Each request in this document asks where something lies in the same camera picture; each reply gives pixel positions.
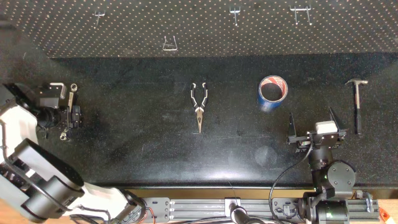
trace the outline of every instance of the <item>roll of tape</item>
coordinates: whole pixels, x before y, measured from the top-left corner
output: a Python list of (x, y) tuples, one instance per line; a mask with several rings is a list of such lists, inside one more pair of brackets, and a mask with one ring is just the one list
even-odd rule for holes
[[(266, 96), (263, 96), (262, 94), (262, 87), (264, 87), (266, 84), (272, 83), (274, 85), (277, 85), (280, 90), (281, 90), (281, 97), (278, 100), (272, 101), (268, 100)], [(261, 80), (260, 85), (259, 85), (259, 90), (258, 90), (258, 102), (259, 102), (259, 107), (260, 110), (264, 112), (270, 112), (273, 109), (277, 108), (282, 101), (285, 99), (287, 95), (287, 83), (286, 81), (276, 75), (270, 75), (268, 77), (265, 77)]]

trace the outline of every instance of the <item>black countertop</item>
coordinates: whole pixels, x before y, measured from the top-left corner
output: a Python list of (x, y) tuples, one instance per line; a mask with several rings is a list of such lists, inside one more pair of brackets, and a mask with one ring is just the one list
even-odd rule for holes
[[(59, 133), (40, 144), (86, 182), (115, 187), (270, 187), (304, 154), (286, 144), (289, 112), (298, 135), (329, 120), (331, 106), (349, 127), (335, 159), (357, 169), (356, 186), (398, 187), (398, 55), (276, 55), (226, 58), (8, 58), (2, 82), (76, 83), (85, 127), (73, 140)], [(262, 78), (279, 75), (289, 92), (279, 108), (257, 107)], [(360, 87), (364, 137), (354, 134), (351, 78)], [(192, 82), (208, 84), (198, 133)], [(310, 188), (300, 164), (280, 187)]]

